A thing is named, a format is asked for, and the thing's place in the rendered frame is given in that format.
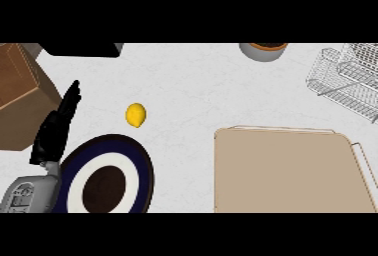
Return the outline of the yellow lemon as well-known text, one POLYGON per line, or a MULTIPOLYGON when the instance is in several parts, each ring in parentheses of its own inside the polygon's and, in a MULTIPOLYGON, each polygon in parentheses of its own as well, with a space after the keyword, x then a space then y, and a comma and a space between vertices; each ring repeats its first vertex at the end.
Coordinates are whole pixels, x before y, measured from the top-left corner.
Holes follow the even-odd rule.
POLYGON ((126 111, 127 123, 139 128, 147 120, 147 109, 141 103, 133 103, 126 111))

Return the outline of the blue white brown plate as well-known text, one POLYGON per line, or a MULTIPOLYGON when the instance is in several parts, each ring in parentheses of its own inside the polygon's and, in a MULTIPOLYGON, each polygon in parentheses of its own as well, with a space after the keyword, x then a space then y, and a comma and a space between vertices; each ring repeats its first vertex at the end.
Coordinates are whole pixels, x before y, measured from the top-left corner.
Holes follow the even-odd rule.
POLYGON ((154 167, 142 144, 129 136, 95 137, 63 165, 54 213, 145 213, 154 191, 154 167))

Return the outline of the grey pot with orange rim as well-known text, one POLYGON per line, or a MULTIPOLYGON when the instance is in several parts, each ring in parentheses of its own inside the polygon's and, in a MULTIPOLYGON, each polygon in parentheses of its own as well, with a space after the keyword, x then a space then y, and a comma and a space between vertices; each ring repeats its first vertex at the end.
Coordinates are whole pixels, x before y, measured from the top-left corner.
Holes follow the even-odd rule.
POLYGON ((275 61, 285 49, 287 49, 288 44, 281 43, 278 46, 263 46, 257 43, 241 43, 240 48, 244 53, 244 55, 259 61, 259 62, 272 62, 275 61))

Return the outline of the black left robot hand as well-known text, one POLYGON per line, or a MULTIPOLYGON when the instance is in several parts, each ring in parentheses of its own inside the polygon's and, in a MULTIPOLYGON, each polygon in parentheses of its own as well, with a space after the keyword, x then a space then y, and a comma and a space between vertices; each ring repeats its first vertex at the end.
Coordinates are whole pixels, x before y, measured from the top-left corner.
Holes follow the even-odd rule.
POLYGON ((80 100, 80 81, 76 80, 67 90, 58 109, 49 113, 40 125, 30 157, 33 165, 61 160, 80 100))

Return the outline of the beige tray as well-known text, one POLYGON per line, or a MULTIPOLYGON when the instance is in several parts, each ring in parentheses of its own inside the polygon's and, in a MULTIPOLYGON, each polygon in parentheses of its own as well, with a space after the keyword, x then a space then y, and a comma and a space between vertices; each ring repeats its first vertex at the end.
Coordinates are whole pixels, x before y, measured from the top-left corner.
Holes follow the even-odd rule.
POLYGON ((215 133, 218 213, 378 213, 362 145, 331 129, 235 126, 215 133))

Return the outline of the brown wooden box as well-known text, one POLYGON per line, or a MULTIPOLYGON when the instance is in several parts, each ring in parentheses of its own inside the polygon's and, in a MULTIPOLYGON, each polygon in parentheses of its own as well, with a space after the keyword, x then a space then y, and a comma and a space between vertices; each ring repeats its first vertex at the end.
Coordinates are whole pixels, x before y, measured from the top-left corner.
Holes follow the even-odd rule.
POLYGON ((0 43, 0 150, 23 151, 63 101, 55 84, 20 43, 0 43))

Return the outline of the black appliance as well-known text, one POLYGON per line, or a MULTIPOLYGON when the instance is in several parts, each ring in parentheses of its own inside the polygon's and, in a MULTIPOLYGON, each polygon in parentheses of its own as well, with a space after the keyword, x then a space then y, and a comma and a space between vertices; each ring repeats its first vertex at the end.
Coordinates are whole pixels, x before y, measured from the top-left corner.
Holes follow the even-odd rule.
POLYGON ((123 43, 42 43, 42 48, 54 56, 117 58, 123 43))

